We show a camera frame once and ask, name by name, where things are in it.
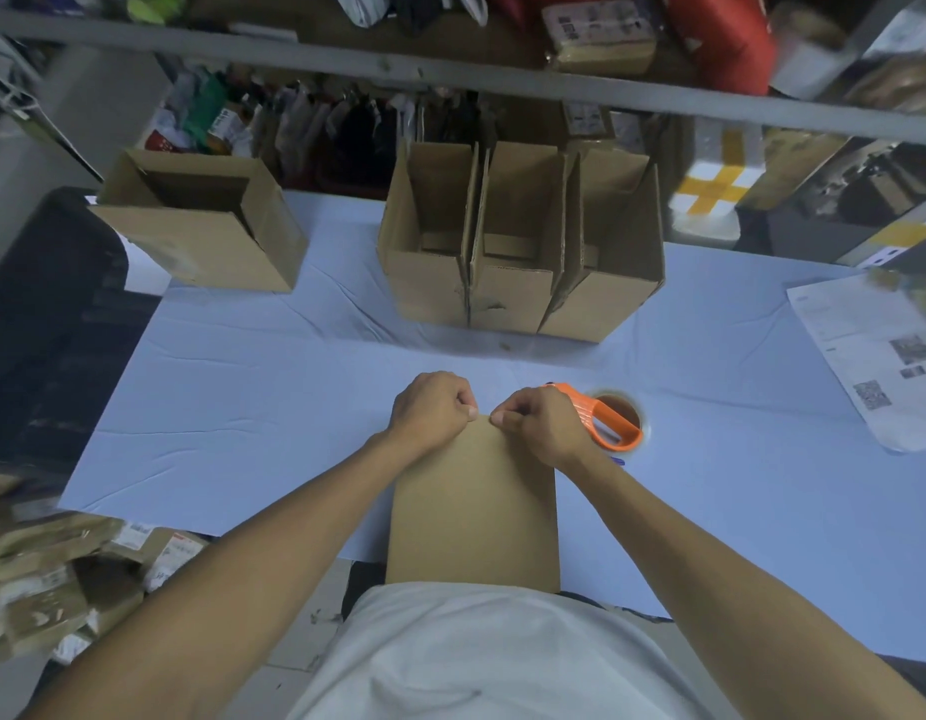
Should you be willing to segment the grey metal shelf rail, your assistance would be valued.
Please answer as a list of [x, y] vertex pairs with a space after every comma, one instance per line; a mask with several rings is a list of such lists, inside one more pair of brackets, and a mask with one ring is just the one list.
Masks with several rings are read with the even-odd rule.
[[926, 144], [926, 115], [772, 96], [736, 95], [632, 79], [290, 43], [171, 26], [54, 17], [1, 8], [0, 34], [96, 48], [218, 59], [387, 83], [465, 88], [522, 98], [575, 101]]

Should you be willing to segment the person's right hand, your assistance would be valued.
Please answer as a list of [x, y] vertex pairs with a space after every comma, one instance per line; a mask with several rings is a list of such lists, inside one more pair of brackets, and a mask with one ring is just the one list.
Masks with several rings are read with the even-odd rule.
[[598, 448], [583, 426], [571, 399], [552, 386], [525, 387], [510, 398], [529, 398], [529, 417], [521, 434], [542, 463], [571, 480], [597, 465], [614, 463]]

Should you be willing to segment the clear packing tape roll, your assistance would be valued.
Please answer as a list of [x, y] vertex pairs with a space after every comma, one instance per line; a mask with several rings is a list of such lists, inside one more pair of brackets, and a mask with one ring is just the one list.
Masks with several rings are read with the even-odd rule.
[[589, 411], [582, 421], [599, 447], [617, 455], [632, 452], [644, 444], [644, 417], [628, 394], [598, 389], [589, 397]]

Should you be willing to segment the pile of brown parcels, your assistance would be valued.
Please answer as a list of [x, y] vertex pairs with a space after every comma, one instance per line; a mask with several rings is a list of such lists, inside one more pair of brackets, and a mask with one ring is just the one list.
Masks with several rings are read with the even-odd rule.
[[0, 660], [70, 664], [196, 557], [195, 533], [60, 506], [62, 475], [0, 463]]

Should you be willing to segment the light blue table cloth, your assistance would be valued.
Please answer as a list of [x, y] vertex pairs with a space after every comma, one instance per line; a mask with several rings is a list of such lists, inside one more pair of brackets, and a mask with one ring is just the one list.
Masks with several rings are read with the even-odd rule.
[[625, 468], [881, 654], [926, 662], [926, 451], [879, 446], [787, 290], [836, 265], [667, 243], [662, 288], [600, 344], [399, 317], [380, 202], [290, 193], [289, 294], [172, 283], [61, 507], [220, 536], [382, 430], [420, 373], [488, 413], [550, 381], [646, 419]]

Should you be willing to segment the person's right forearm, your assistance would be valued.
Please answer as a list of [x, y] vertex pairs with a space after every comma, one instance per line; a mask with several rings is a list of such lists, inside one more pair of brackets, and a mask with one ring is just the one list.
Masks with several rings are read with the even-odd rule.
[[926, 720], [926, 698], [781, 580], [584, 445], [557, 462], [746, 720]]

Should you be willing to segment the narrow open cardboard box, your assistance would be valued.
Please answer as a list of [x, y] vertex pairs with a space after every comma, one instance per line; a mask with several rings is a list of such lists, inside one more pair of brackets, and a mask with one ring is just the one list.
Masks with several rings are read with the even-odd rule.
[[498, 142], [481, 172], [469, 256], [469, 327], [536, 334], [563, 275], [567, 157]]
[[478, 145], [399, 145], [376, 253], [404, 319], [469, 326], [467, 257], [480, 163]]
[[621, 149], [581, 149], [565, 182], [562, 272], [538, 333], [601, 343], [664, 283], [656, 166]]

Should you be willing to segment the row of bagged parcels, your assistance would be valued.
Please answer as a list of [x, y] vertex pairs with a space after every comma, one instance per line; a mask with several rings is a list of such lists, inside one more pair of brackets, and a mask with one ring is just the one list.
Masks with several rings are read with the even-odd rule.
[[385, 197], [403, 143], [480, 143], [492, 111], [477, 92], [388, 91], [319, 73], [278, 84], [232, 63], [183, 67], [139, 147], [260, 160], [286, 189]]

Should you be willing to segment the person's left forearm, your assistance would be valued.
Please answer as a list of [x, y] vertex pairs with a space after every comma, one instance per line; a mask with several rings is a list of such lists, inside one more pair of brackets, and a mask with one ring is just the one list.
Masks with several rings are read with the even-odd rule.
[[395, 427], [224, 535], [17, 720], [208, 720], [265, 662], [381, 492], [432, 452]]

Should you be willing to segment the person's white shirt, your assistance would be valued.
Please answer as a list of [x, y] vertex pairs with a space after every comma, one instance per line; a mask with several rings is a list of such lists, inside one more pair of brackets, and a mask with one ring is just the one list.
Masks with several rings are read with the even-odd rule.
[[640, 628], [525, 588], [367, 590], [286, 720], [716, 720]]

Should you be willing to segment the brown cardboard box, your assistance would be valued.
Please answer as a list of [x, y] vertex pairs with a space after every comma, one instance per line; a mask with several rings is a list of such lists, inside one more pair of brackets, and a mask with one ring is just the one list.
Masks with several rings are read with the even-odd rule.
[[395, 483], [385, 583], [561, 591], [555, 471], [487, 415]]

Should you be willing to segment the white printed paper sheet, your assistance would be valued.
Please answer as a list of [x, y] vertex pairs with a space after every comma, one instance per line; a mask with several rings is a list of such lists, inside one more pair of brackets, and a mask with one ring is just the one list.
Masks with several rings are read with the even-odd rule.
[[926, 450], [926, 316], [903, 288], [857, 274], [786, 297], [875, 440]]

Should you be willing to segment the wide open cardboard box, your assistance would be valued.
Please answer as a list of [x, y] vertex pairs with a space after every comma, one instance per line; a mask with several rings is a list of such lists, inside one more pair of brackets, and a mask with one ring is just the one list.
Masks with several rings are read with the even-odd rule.
[[128, 148], [90, 209], [192, 286], [290, 293], [310, 244], [254, 158]]

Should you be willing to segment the orange tape dispenser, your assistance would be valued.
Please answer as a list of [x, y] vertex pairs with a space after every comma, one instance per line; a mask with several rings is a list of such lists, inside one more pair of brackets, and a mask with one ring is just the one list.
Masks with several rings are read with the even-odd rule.
[[613, 394], [591, 396], [567, 383], [548, 382], [546, 386], [566, 395], [591, 439], [613, 453], [630, 452], [644, 441], [641, 418], [623, 397]]

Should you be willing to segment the white box with yellow tape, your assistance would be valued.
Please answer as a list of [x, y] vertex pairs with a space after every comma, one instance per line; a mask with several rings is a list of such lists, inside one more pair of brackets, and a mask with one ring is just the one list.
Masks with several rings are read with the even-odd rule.
[[733, 249], [742, 236], [737, 206], [766, 172], [763, 127], [680, 117], [661, 139], [661, 191], [674, 242]]

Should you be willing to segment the person's left hand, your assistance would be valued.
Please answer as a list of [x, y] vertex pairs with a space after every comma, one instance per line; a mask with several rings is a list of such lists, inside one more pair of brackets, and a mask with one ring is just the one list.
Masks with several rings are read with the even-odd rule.
[[414, 458], [445, 447], [465, 426], [455, 419], [455, 386], [469, 382], [452, 372], [424, 372], [396, 397], [386, 433]]

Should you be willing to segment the brown parcel with white label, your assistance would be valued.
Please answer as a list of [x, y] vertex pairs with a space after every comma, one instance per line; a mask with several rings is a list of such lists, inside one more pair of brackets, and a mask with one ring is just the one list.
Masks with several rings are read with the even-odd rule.
[[634, 0], [587, 0], [551, 5], [541, 20], [552, 51], [549, 69], [602, 78], [629, 78], [649, 71], [657, 35]]

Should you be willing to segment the red plastic parcel bag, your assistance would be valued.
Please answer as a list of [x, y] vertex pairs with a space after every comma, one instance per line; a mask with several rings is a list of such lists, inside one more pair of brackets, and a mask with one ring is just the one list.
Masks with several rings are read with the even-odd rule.
[[702, 81], [711, 89], [765, 96], [778, 58], [765, 0], [662, 0]]

